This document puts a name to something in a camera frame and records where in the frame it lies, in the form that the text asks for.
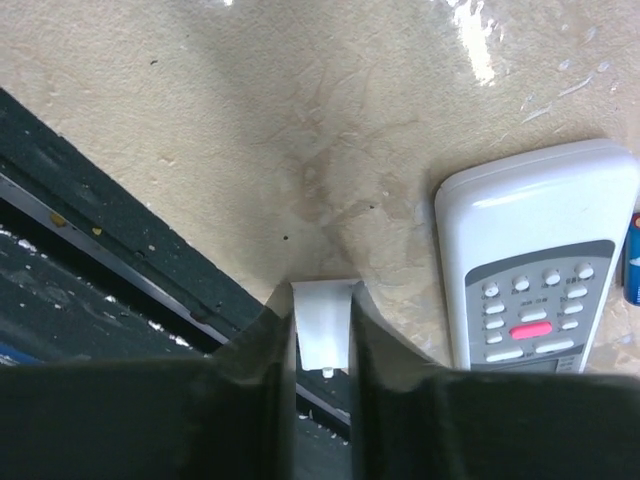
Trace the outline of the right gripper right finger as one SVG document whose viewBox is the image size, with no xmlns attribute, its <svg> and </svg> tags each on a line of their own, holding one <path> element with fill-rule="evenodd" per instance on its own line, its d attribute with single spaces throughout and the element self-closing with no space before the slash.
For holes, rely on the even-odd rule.
<svg viewBox="0 0 640 480">
<path fill-rule="evenodd" d="M 639 382 L 473 372 L 426 356 L 354 286 L 349 347 L 357 479 L 635 479 Z"/>
</svg>

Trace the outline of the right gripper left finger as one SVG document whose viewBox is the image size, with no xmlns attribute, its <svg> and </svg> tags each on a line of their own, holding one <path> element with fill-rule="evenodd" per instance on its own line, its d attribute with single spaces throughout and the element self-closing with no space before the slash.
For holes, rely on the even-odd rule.
<svg viewBox="0 0 640 480">
<path fill-rule="evenodd" d="M 293 295 L 204 358 L 14 366 L 1 372 L 5 479 L 290 479 Z"/>
</svg>

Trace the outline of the white battery cover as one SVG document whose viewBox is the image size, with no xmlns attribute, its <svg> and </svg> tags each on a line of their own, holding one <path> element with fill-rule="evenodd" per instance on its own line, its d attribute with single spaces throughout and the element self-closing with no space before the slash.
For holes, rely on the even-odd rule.
<svg viewBox="0 0 640 480">
<path fill-rule="evenodd" d="M 293 314 L 304 371 L 331 379 L 349 363 L 351 306 L 356 279 L 292 284 Z"/>
</svg>

